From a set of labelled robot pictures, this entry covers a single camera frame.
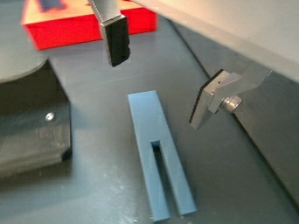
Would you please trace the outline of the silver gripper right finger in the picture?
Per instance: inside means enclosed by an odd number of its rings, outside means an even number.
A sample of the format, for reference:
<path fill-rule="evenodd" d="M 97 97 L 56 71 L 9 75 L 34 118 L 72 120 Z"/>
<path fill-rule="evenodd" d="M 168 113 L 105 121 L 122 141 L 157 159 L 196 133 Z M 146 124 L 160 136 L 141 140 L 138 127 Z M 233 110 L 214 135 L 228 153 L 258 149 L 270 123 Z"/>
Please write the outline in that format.
<path fill-rule="evenodd" d="M 242 74 L 220 69 L 200 87 L 193 104 L 189 125 L 197 129 L 220 109 L 232 113 L 241 103 L 238 94 L 256 88 L 272 70 L 250 62 Z"/>

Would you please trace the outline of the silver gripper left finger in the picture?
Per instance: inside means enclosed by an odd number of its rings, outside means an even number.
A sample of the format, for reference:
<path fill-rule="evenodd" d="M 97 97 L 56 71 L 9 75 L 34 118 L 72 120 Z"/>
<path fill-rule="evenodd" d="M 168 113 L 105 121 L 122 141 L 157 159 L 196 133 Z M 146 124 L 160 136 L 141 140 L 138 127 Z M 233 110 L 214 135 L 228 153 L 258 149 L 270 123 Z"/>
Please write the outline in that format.
<path fill-rule="evenodd" d="M 108 63 L 116 67 L 130 54 L 128 19 L 120 12 L 117 0 L 88 0 L 88 3 L 97 18 L 101 38 L 105 40 Z"/>

